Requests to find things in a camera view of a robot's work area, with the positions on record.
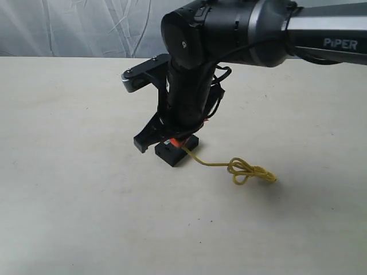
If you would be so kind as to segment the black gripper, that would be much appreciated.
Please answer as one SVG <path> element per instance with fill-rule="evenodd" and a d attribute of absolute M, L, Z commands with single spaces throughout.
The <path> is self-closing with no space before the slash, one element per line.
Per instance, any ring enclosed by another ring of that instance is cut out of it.
<path fill-rule="evenodd" d="M 134 146 L 140 152 L 146 152 L 149 146 L 169 140 L 176 148 L 182 148 L 185 140 L 199 131 L 204 123 L 216 113 L 224 93 L 225 90 L 220 85 L 210 87 L 204 116 L 194 126 L 182 127 L 177 124 L 164 123 L 159 114 L 156 113 L 144 129 L 134 137 Z"/>

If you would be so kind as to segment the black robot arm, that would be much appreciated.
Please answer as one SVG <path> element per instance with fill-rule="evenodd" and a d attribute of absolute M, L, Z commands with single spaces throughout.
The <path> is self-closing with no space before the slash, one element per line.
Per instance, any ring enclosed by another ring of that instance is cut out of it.
<path fill-rule="evenodd" d="M 294 1 L 193 1 L 166 14 L 167 52 L 123 73 L 129 92 L 153 84 L 158 107 L 134 137 L 141 152 L 186 140 L 220 96 L 219 63 L 273 68 L 289 56 L 318 65 L 366 64 L 366 3 L 300 7 Z"/>

